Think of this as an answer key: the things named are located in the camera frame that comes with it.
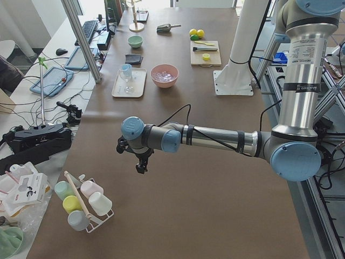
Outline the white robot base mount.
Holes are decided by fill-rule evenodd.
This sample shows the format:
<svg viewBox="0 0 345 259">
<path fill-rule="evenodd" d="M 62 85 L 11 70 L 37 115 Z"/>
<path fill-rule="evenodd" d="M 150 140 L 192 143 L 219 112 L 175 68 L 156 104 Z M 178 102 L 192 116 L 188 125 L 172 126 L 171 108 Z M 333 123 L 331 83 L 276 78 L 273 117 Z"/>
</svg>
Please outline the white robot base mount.
<svg viewBox="0 0 345 259">
<path fill-rule="evenodd" d="M 213 72 L 215 94 L 218 96 L 252 96 L 250 59 L 256 48 L 259 30 L 265 23 L 271 2 L 245 1 L 240 12 L 229 62 L 221 71 Z"/>
</svg>

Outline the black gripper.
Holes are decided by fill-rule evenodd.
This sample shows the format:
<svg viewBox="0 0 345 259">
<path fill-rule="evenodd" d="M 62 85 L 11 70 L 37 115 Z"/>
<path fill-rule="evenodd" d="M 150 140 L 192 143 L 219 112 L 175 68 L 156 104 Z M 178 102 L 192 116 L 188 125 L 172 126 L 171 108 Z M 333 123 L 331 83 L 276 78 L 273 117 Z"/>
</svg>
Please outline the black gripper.
<svg viewBox="0 0 345 259">
<path fill-rule="evenodd" d="M 130 147 L 128 141 L 123 136 L 118 138 L 116 151 L 119 154 L 122 154 L 123 152 L 134 154 L 139 159 L 139 162 L 136 164 L 136 170 L 140 174 L 144 174 L 145 172 L 148 171 L 147 166 L 148 166 L 149 157 L 152 154 L 154 154 L 154 150 L 152 148 L 146 148 L 146 150 L 141 153 L 135 152 Z"/>
</svg>

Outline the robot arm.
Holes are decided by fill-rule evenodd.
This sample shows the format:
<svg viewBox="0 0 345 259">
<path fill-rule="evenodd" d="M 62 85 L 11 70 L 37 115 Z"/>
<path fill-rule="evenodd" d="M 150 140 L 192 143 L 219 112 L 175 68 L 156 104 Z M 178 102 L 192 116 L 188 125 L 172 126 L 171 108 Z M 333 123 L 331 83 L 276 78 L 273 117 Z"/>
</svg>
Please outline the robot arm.
<svg viewBox="0 0 345 259">
<path fill-rule="evenodd" d="M 229 131 L 168 123 L 145 124 L 129 117 L 121 125 L 118 153 L 139 159 L 136 170 L 147 171 L 155 150 L 176 152 L 181 144 L 227 149 L 266 160 L 288 181 L 304 181 L 321 166 L 313 129 L 327 39 L 337 30 L 344 1 L 288 1 L 277 16 L 276 31 L 290 39 L 278 124 L 270 132 Z"/>
</svg>

